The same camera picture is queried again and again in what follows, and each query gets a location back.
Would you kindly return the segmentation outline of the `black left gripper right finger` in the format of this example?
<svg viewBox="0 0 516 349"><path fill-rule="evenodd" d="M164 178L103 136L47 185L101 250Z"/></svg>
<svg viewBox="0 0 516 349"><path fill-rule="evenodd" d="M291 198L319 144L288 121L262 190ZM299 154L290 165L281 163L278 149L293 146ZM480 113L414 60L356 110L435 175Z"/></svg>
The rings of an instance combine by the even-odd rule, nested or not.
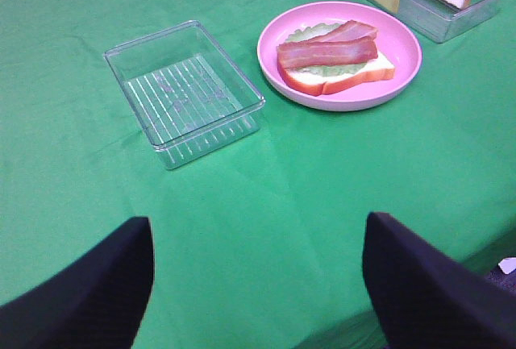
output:
<svg viewBox="0 0 516 349"><path fill-rule="evenodd" d="M389 348L513 348L515 259L470 272L390 214L366 220L362 273Z"/></svg>

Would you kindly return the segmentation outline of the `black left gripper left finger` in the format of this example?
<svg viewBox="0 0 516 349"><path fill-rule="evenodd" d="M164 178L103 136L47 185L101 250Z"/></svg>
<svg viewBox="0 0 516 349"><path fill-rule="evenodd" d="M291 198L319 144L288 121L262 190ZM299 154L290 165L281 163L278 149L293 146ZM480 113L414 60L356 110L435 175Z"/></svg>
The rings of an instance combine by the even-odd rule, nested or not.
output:
<svg viewBox="0 0 516 349"><path fill-rule="evenodd" d="M3 348L130 348L154 283L148 218L133 217L1 307Z"/></svg>

